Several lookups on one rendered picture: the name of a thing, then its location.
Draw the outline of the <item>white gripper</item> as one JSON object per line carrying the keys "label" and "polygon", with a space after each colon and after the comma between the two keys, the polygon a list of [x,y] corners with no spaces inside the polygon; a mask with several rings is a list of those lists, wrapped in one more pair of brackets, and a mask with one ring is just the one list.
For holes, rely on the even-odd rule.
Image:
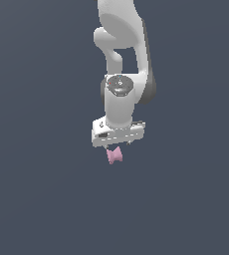
{"label": "white gripper", "polygon": [[106,118],[102,117],[93,121],[92,144],[94,147],[103,146],[109,149],[109,145],[126,142],[126,145],[136,139],[142,139],[144,135],[145,122],[132,122],[129,127],[116,128],[106,124]]}

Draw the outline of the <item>pink spool-shaped object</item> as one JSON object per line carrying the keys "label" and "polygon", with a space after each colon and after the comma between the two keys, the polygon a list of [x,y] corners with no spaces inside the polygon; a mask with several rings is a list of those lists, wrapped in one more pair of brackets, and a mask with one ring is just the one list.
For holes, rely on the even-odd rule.
{"label": "pink spool-shaped object", "polygon": [[122,153],[119,147],[115,150],[107,150],[107,156],[110,164],[113,164],[116,160],[122,161]]}

